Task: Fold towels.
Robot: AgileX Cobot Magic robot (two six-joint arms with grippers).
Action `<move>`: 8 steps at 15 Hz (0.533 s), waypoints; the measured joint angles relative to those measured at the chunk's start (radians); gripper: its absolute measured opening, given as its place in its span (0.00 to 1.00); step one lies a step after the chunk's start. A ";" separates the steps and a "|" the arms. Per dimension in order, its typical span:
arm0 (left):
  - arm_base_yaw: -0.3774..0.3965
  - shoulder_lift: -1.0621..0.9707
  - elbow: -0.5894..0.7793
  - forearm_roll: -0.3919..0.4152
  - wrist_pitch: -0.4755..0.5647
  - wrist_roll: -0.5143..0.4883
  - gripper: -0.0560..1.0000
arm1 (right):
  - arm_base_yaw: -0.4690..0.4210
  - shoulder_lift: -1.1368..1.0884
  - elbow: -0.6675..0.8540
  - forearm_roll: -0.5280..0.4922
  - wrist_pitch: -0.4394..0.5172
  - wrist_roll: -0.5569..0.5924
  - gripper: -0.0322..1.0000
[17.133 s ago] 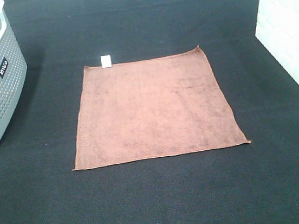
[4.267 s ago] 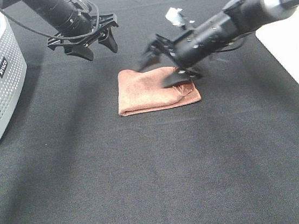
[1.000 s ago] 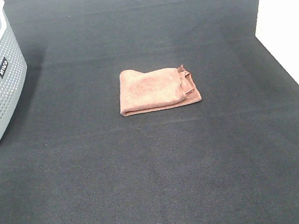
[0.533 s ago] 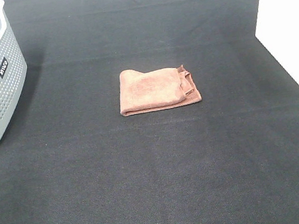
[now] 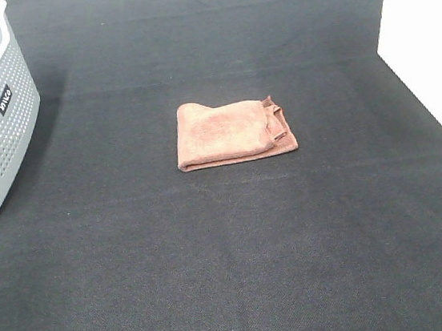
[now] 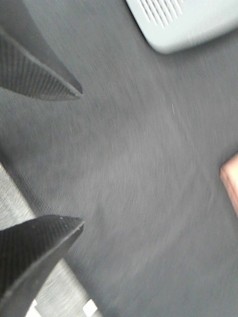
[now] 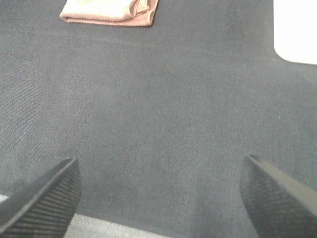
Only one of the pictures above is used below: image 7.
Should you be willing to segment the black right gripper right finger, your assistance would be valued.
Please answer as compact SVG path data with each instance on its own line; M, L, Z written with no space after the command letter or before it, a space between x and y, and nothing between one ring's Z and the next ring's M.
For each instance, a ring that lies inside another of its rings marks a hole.
M240 195L259 237L317 236L317 192L259 156L244 158Z

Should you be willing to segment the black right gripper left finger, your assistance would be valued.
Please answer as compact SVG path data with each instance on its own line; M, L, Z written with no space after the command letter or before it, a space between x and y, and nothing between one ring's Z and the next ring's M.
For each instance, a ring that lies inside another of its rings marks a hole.
M80 197L79 161L66 159L0 204L0 236L62 238Z

